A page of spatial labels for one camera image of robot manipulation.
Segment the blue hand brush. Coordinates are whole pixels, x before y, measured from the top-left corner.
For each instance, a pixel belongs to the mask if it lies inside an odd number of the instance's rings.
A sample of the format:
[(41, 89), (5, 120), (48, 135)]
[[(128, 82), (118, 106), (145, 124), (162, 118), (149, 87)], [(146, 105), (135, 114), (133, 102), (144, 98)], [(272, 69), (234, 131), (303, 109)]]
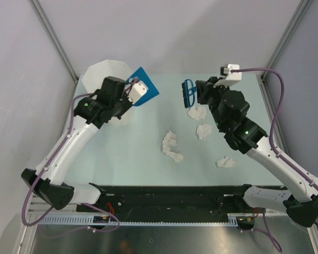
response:
[(196, 102), (197, 87), (191, 79), (186, 79), (181, 86), (184, 107), (191, 108)]

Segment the blue dustpan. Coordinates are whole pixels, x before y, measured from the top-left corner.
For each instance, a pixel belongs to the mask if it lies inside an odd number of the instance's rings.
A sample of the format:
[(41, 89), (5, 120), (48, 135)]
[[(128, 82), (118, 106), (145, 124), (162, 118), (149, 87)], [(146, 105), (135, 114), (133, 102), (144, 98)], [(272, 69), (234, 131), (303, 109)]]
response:
[(127, 94), (133, 106), (141, 106), (160, 94), (143, 67), (139, 67), (126, 82), (132, 83)]

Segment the paper scrap near right arm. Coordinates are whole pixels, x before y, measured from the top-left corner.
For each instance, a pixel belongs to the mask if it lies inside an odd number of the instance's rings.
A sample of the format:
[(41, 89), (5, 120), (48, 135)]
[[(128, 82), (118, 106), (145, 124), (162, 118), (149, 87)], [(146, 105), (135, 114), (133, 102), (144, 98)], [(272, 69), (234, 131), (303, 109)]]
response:
[(216, 162), (218, 168), (233, 168), (236, 164), (236, 161), (233, 158), (225, 156), (223, 159), (220, 159)]

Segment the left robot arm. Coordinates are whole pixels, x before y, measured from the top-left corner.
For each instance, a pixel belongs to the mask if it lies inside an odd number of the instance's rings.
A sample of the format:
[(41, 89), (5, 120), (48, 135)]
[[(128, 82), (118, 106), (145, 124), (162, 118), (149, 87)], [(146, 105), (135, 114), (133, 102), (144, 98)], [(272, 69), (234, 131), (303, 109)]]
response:
[(80, 202), (79, 189), (66, 184), (64, 178), (76, 156), (101, 126), (130, 109), (132, 103), (125, 92), (130, 85), (108, 76), (95, 92), (73, 99), (67, 132), (35, 169), (26, 168), (21, 174), (33, 194), (56, 210)]

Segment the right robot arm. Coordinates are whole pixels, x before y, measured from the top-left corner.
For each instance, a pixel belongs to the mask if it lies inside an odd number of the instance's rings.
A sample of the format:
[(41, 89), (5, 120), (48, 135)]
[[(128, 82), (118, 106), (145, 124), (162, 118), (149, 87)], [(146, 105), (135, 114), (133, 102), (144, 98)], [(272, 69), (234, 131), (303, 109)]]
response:
[(266, 131), (247, 117), (249, 103), (244, 95), (210, 77), (196, 81), (197, 102), (208, 105), (218, 130), (227, 144), (265, 167), (285, 189), (244, 185), (234, 198), (234, 207), (247, 212), (251, 207), (286, 213), (294, 222), (310, 228), (318, 217), (318, 177), (310, 174), (284, 153)]

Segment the paper scrap far right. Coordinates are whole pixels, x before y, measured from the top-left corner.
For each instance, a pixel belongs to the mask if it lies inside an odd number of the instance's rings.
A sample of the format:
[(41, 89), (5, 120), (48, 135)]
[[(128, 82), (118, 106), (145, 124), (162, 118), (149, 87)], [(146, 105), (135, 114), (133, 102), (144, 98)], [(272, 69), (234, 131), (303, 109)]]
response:
[(195, 121), (201, 121), (204, 120), (207, 116), (207, 111), (204, 107), (202, 106), (192, 106), (189, 111), (188, 111), (188, 117)]

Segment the white faceted bin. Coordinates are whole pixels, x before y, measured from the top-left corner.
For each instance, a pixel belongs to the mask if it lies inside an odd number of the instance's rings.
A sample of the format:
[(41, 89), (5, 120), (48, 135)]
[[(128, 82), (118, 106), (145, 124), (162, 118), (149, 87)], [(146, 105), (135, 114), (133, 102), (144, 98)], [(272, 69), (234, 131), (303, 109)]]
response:
[(87, 95), (74, 109), (75, 124), (96, 131), (112, 119), (121, 120), (133, 106), (125, 91), (130, 85), (125, 78), (130, 74), (122, 61), (104, 60), (90, 66), (82, 77)]

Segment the paper scrap centre right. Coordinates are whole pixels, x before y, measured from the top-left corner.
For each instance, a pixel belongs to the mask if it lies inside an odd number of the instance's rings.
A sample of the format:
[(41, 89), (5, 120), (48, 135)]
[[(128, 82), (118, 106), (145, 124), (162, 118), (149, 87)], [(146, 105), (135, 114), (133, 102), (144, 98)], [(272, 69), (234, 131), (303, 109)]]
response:
[(196, 135), (199, 140), (205, 140), (206, 136), (211, 134), (212, 126), (210, 124), (201, 124), (197, 127)]

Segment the paper scrap by brush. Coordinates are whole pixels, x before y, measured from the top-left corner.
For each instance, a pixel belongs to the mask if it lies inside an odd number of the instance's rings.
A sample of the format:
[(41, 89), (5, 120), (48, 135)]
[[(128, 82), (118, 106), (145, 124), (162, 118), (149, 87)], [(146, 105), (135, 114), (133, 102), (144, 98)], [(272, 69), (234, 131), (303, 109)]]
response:
[(176, 147), (178, 145), (176, 138), (177, 138), (177, 135), (173, 133), (171, 130), (169, 130), (168, 133), (163, 138), (162, 145), (165, 145), (168, 147)]

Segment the right aluminium side rail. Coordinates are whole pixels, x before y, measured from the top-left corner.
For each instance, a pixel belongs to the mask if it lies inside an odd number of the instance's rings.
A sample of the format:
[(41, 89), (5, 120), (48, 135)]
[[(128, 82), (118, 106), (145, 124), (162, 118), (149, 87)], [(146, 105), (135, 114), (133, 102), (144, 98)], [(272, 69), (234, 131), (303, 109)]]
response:
[(272, 142), (270, 143), (269, 141), (269, 144), (271, 146), (273, 156), (281, 165), (283, 165), (284, 170), (287, 170), (288, 172), (294, 172), (293, 168), (287, 163), (289, 159), (287, 159), (287, 161), (283, 160), (283, 158), (286, 159), (287, 156), (287, 154), (283, 151), (283, 149), (286, 148), (286, 145), (277, 118), (277, 107), (273, 105), (273, 101), (266, 86), (266, 82), (259, 75), (257, 75), (257, 80), (271, 122), (269, 140), (272, 140)]

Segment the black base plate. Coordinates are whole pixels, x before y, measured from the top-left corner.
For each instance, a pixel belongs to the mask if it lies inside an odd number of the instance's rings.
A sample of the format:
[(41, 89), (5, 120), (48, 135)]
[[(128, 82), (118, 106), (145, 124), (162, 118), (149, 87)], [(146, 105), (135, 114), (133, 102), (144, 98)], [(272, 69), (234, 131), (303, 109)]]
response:
[(243, 200), (243, 186), (102, 186), (93, 208), (112, 211), (121, 222), (226, 222), (228, 214), (257, 216), (263, 209)]

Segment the left aluminium frame post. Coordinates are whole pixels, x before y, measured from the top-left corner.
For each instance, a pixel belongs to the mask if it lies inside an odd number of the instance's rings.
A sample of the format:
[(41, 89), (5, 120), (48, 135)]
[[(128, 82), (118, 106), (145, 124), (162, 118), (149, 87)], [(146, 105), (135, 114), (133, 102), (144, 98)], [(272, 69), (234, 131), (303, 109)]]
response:
[(68, 72), (71, 80), (76, 84), (79, 80), (78, 76), (75, 73), (75, 70), (49, 20), (46, 12), (44, 11), (40, 1), (38, 0), (28, 0), (30, 6), (32, 7), (36, 17), (38, 18), (41, 26), (43, 27), (47, 37), (49, 38), (52, 46), (55, 49), (55, 52), (58, 54), (60, 61), (63, 63), (66, 71)]

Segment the aluminium frame post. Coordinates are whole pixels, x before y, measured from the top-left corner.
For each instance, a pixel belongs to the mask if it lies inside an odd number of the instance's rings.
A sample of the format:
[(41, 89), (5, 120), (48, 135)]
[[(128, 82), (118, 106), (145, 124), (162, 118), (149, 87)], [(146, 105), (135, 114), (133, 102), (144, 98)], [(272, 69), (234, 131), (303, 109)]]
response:
[(78, 76), (75, 73), (75, 70), (49, 20), (46, 12), (44, 11), (40, 1), (38, 0), (28, 0), (30, 6), (32, 7), (36, 17), (38, 18), (41, 26), (43, 27), (47, 37), (49, 38), (52, 46), (55, 49), (55, 52), (58, 54), (60, 61), (63, 63), (66, 71), (68, 72), (71, 80), (76, 84), (79, 80)]
[(312, 3), (312, 0), (300, 1), (280, 40), (278, 41), (276, 48), (268, 60), (266, 68), (274, 69)]

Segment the right aluminium frame post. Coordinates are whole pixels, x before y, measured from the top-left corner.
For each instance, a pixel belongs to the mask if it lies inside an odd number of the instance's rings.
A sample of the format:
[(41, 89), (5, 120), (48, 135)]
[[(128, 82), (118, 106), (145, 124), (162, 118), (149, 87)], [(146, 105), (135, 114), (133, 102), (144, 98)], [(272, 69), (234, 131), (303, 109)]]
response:
[(266, 68), (274, 69), (312, 3), (312, 0), (300, 1), (280, 40), (278, 41), (276, 48), (268, 60)]

